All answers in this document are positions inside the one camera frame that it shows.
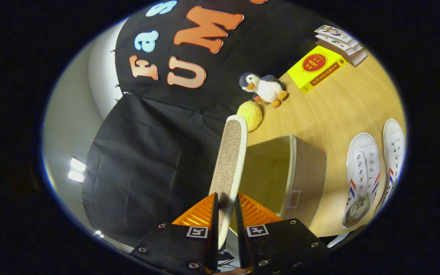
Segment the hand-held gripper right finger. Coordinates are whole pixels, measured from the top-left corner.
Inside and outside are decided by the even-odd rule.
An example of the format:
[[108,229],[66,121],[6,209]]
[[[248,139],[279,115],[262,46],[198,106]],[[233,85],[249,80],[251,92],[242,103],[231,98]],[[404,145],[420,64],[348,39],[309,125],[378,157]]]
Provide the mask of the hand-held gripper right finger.
[[284,220],[243,193],[235,212],[239,262],[248,275],[290,275],[330,252],[300,220]]

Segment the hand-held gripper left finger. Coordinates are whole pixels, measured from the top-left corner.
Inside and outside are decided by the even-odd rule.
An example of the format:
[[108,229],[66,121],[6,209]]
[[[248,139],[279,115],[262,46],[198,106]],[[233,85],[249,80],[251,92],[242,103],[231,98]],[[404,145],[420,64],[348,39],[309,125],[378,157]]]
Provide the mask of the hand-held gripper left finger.
[[218,268],[218,222],[212,193],[175,221],[151,228],[131,256],[168,275],[211,275]]

